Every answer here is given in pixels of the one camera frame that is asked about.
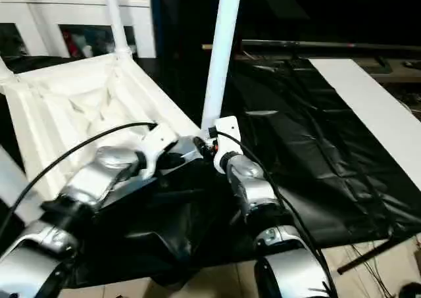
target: black cable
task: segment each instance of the black cable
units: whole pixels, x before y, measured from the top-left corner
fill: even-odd
[[[355,245],[352,245],[351,247],[353,248],[356,255],[360,257],[362,256],[361,252],[355,247]],[[384,284],[384,281],[382,280],[382,277],[380,276],[380,273],[377,267],[376,258],[374,258],[374,265],[375,265],[377,275],[374,272],[373,268],[367,262],[364,262],[364,266],[366,267],[368,273],[370,273],[371,276],[374,278],[374,280],[377,281],[377,284],[379,285],[380,289],[383,291],[383,294],[385,295],[385,297],[392,298],[393,297],[392,294],[390,294],[390,291],[387,289],[386,285]]]
[[[56,159],[55,161],[53,161],[49,166],[47,166],[46,168],[44,168],[24,189],[23,191],[20,193],[18,199],[14,202],[14,205],[9,209],[2,225],[0,228],[0,240],[3,237],[3,235],[5,234],[6,228],[9,224],[9,222],[11,221],[11,218],[14,214],[14,212],[16,211],[16,209],[18,208],[19,204],[23,201],[23,199],[25,198],[25,196],[29,193],[29,191],[33,188],[33,186],[44,176],[46,175],[46,173],[48,173],[54,166],[58,165],[61,161],[63,161],[65,158],[67,158],[69,155],[71,155],[73,152],[79,150],[82,147],[85,147],[86,145],[90,144],[91,142],[94,142],[95,140],[98,140],[101,137],[107,136],[109,134],[112,134],[113,132],[117,132],[121,129],[125,129],[125,128],[130,128],[130,127],[135,127],[135,126],[148,126],[150,128],[154,128],[156,126],[156,124],[151,123],[151,122],[133,122],[131,124],[125,124],[125,125],[121,125],[115,128],[112,128],[110,130],[107,130],[105,132],[101,132],[100,134],[97,134],[96,136],[93,136],[91,138],[89,138],[88,140],[85,140],[84,142],[80,143],[79,145],[71,148],[69,151],[67,151],[65,154],[63,154],[62,156],[60,156],[58,159]]]
[[[295,218],[297,219],[298,223],[300,224],[305,238],[307,239],[309,243],[309,248],[313,255],[318,259],[319,263],[322,265],[322,268],[324,272],[326,273],[326,277],[328,278],[328,281],[330,283],[330,289],[332,291],[332,294],[334,297],[337,297],[337,291],[334,284],[334,280],[332,279],[332,276],[330,275],[330,271],[328,268],[328,263],[326,262],[326,258],[323,255],[323,252],[319,250],[316,246],[316,240],[311,235],[309,229],[306,227],[303,219],[301,218],[298,211],[295,209],[295,207],[280,193],[279,187],[276,185],[275,181],[273,180],[272,176],[270,175],[269,171],[264,167],[263,163],[259,160],[258,157],[250,150],[248,147],[246,147],[242,142],[238,141],[236,138],[232,137],[231,135],[228,135],[224,132],[216,131],[218,135],[224,136],[232,141],[234,141],[236,144],[238,144],[263,170],[263,172],[266,174],[266,179],[268,180],[270,186],[272,186],[272,189],[274,190],[275,196],[279,201],[283,201],[293,212]]]

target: floor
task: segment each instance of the floor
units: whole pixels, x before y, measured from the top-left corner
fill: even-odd
[[[355,249],[364,253],[373,245],[374,243],[361,243],[355,245]],[[408,282],[421,282],[413,255],[416,249],[416,240],[410,239],[380,255],[376,264],[373,260],[369,262],[374,270],[375,267],[378,268],[386,288],[392,295]],[[336,247],[324,252],[331,270],[356,257],[356,252],[351,246]],[[143,278],[106,286],[66,289],[62,291],[60,298],[257,298],[253,267],[254,262],[243,262],[207,268],[190,280],[181,291],[175,293],[161,288],[149,278]],[[341,298],[385,297],[364,265],[342,276],[334,272],[332,275]]]

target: red object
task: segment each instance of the red object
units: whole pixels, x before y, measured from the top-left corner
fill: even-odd
[[[64,42],[66,43],[67,50],[72,57],[80,57],[79,50],[76,47],[75,43],[72,40],[70,32],[63,31]]]

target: black plastic sheet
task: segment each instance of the black plastic sheet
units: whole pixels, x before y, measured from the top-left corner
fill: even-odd
[[[68,59],[51,59],[52,63]],[[48,58],[25,60],[27,67]],[[12,70],[19,60],[7,61]],[[200,124],[208,59],[139,65]],[[223,115],[279,183],[322,247],[421,228],[421,194],[308,61],[232,62]],[[223,176],[195,161],[101,211],[70,287],[252,259],[253,240]]]

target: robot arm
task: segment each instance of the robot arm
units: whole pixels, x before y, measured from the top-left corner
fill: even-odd
[[[61,189],[54,201],[0,258],[0,298],[56,297],[68,277],[93,215],[116,184],[148,180],[158,157],[177,140],[164,124],[150,131],[136,150],[102,147]]]
[[[215,130],[240,140],[235,117],[220,118]],[[262,257],[255,265],[261,298],[329,297],[328,277],[301,238],[292,216],[265,180],[263,169],[231,139],[217,135],[217,171],[225,173],[243,219]]]

